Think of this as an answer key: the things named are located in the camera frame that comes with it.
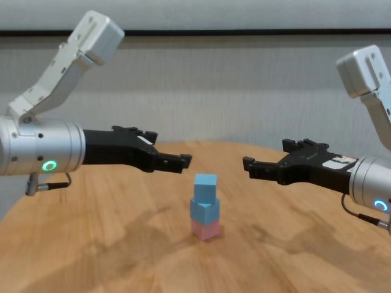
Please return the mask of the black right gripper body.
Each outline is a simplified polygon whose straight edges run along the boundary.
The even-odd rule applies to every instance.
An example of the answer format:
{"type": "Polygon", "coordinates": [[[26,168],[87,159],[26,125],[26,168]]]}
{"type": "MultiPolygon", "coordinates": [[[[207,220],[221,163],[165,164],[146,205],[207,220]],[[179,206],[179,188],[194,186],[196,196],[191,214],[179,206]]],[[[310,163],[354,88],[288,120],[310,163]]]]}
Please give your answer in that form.
{"type": "Polygon", "coordinates": [[[277,182],[284,186],[310,183],[348,194],[351,172],[358,159],[327,149],[327,145],[284,146],[288,154],[277,163],[277,182]]]}

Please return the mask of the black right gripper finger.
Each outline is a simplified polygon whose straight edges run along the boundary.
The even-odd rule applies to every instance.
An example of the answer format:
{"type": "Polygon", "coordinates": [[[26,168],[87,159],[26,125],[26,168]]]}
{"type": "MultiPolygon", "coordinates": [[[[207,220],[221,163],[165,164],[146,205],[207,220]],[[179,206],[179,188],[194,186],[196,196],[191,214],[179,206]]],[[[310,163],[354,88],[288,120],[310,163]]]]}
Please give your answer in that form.
{"type": "Polygon", "coordinates": [[[244,156],[243,167],[249,173],[249,178],[278,181],[279,166],[276,163],[258,162],[254,158],[244,156]]]}
{"type": "Polygon", "coordinates": [[[327,143],[316,143],[310,139],[303,139],[303,140],[291,140],[291,139],[283,139],[282,140],[282,148],[283,151],[286,153],[292,153],[294,151],[299,150],[309,150],[309,149],[325,149],[327,150],[329,148],[329,145],[327,143]]]}

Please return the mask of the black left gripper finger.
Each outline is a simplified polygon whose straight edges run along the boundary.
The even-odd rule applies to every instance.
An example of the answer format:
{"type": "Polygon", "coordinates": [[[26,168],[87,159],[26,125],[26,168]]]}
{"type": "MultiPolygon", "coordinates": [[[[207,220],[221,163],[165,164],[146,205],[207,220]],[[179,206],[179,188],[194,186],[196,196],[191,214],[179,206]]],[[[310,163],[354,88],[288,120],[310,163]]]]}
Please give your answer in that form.
{"type": "Polygon", "coordinates": [[[181,173],[189,168],[192,156],[190,154],[166,154],[159,153],[153,161],[153,170],[171,173],[181,173]]]}
{"type": "Polygon", "coordinates": [[[123,131],[128,134],[134,134],[137,137],[140,137],[141,140],[143,140],[145,143],[148,143],[149,145],[154,145],[156,143],[158,133],[153,131],[142,131],[141,129],[137,127],[129,127],[125,128],[122,126],[114,125],[112,126],[113,131],[123,131]]]}

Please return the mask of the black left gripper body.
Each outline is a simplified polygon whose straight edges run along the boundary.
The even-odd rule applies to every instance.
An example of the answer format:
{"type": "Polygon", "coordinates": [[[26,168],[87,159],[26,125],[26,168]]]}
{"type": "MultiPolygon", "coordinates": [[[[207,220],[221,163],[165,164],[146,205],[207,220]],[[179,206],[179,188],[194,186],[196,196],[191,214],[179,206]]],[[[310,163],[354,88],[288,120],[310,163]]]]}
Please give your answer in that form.
{"type": "Polygon", "coordinates": [[[153,161],[158,154],[134,134],[123,131],[84,130],[86,152],[84,165],[129,165],[143,172],[153,172],[153,161]]]}

